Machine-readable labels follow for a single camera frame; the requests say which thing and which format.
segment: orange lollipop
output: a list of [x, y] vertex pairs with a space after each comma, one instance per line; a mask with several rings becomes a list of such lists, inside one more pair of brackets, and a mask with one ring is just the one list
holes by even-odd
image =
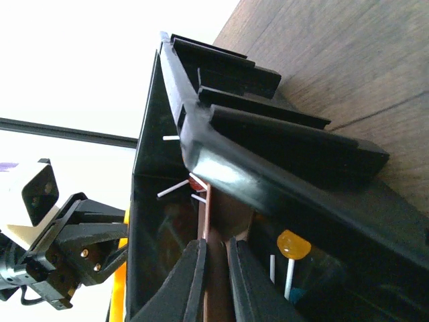
[[284, 287], [284, 297], [289, 300], [295, 260], [301, 260], [306, 257], [311, 250], [311, 244], [300, 236], [295, 235], [290, 230], [285, 230], [277, 238], [277, 247], [283, 256], [289, 258], [288, 273], [286, 275], [286, 284]]

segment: white background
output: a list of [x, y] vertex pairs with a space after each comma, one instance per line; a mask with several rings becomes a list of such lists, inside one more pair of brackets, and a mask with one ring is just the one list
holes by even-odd
[[159, 32], [213, 43], [238, 0], [0, 1], [0, 117], [139, 135]]
[[[238, 0], [0, 1], [0, 117], [139, 135], [159, 31], [213, 43]], [[51, 158], [60, 200], [126, 208], [135, 151], [0, 131], [0, 161]], [[0, 302], [2, 321], [104, 321], [111, 280], [74, 308]]]

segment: wooden table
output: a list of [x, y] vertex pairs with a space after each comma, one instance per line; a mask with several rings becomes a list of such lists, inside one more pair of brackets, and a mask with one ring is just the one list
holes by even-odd
[[282, 75], [281, 94], [371, 140], [379, 174], [429, 216], [429, 2], [241, 0], [216, 46]]

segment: black wire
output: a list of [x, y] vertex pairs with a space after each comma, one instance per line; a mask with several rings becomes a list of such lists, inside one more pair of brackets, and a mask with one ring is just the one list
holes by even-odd
[[25, 292], [27, 292], [27, 285], [21, 286], [22, 294], [21, 294], [21, 304], [28, 306], [28, 305], [36, 305], [44, 301], [43, 298], [35, 299], [35, 300], [27, 300], [25, 298]]

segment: black plastic tray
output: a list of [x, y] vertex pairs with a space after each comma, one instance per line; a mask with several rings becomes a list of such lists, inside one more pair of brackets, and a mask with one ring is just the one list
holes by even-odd
[[[269, 99], [279, 81], [243, 55], [163, 35], [134, 167], [130, 317], [162, 283], [150, 275], [162, 251], [154, 235], [168, 216], [156, 193], [188, 172], [306, 238], [353, 274], [423, 296], [416, 285], [429, 285], [429, 219], [374, 178], [388, 153], [324, 131], [329, 120], [275, 106]], [[180, 141], [162, 140], [176, 134]], [[191, 207], [189, 194], [179, 191], [170, 202]]]

